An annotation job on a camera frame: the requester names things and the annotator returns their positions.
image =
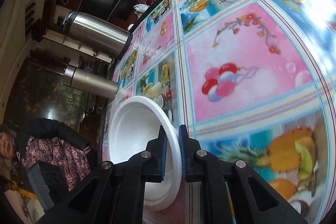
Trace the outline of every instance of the woman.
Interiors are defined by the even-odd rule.
[[[86,138],[46,118],[28,120],[16,137],[0,125],[0,155],[17,159],[26,169],[38,160],[62,167],[69,191],[97,166],[97,152]]]

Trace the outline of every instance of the diamond-shaped decoration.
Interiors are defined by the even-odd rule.
[[[67,5],[69,3],[69,0],[62,0],[63,5]]]

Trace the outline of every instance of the balloon print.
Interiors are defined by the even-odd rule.
[[[208,96],[210,102],[218,102],[229,96],[243,80],[252,78],[258,67],[238,67],[234,63],[223,64],[219,69],[210,68],[204,74],[205,82],[202,93]]]

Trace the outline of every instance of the metal screw head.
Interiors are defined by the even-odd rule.
[[[243,160],[238,160],[238,161],[236,161],[236,165],[239,168],[244,168],[246,166],[246,162],[244,162]]]
[[[110,162],[110,161],[103,161],[102,163],[101,163],[101,168],[103,168],[103,169],[110,169],[112,167],[112,162]]]
[[[199,155],[200,157],[204,157],[207,155],[207,152],[205,150],[198,150],[196,154]]]
[[[149,151],[142,151],[141,157],[143,158],[149,158],[151,156],[151,153]]]

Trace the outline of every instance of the silver thermos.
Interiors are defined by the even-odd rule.
[[[95,52],[121,59],[132,34],[97,17],[69,12],[60,26],[61,33],[82,43]]]
[[[109,99],[114,99],[118,91],[118,83],[71,66],[66,68],[62,84]]]

